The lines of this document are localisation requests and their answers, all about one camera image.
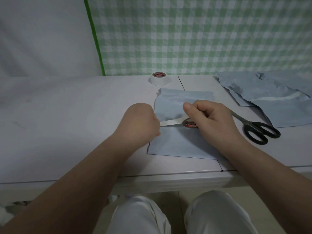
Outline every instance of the white tape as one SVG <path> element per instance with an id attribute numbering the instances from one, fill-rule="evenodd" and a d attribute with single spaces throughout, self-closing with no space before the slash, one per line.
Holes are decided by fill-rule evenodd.
<path id="1" fill-rule="evenodd" d="M 168 84 L 168 76 L 166 73 L 163 72 L 155 72 L 151 74 L 151 82 L 153 85 L 156 86 L 163 86 Z"/>
<path id="2" fill-rule="evenodd" d="M 188 118 L 188 115 L 184 114 L 181 118 L 169 120 L 169 121 L 162 121 L 160 123 L 160 126 L 171 126 L 171 125 L 177 125 L 182 124 L 182 122 Z"/>

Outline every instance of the leg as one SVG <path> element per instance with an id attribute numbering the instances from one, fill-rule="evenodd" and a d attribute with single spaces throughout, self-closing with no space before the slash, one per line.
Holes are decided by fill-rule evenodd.
<path id="1" fill-rule="evenodd" d="M 170 234 L 170 231 L 169 221 L 157 204 L 136 196 L 116 208 L 106 234 Z"/>
<path id="2" fill-rule="evenodd" d="M 187 208 L 184 224 L 188 234 L 256 234 L 248 213 L 222 191 L 201 194 Z"/>

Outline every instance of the right hand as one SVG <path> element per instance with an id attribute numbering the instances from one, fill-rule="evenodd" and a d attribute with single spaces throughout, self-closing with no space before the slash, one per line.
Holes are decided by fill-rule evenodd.
<path id="1" fill-rule="evenodd" d="M 183 110 L 194 121 L 202 136 L 221 153 L 247 141 L 238 131 L 231 111 L 220 103 L 197 100 L 183 104 Z"/>

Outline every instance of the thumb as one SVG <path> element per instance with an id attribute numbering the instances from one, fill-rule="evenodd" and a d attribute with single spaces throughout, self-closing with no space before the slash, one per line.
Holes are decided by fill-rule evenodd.
<path id="1" fill-rule="evenodd" d="M 183 110 L 197 125 L 201 125 L 207 120 L 206 116 L 200 110 L 188 102 L 183 104 Z"/>

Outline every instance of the tape roll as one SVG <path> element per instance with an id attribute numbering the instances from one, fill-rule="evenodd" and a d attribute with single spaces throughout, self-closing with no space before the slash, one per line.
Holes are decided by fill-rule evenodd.
<path id="1" fill-rule="evenodd" d="M 156 86 L 166 85 L 168 84 L 168 76 L 163 72 L 155 72 L 151 75 L 151 82 Z"/>

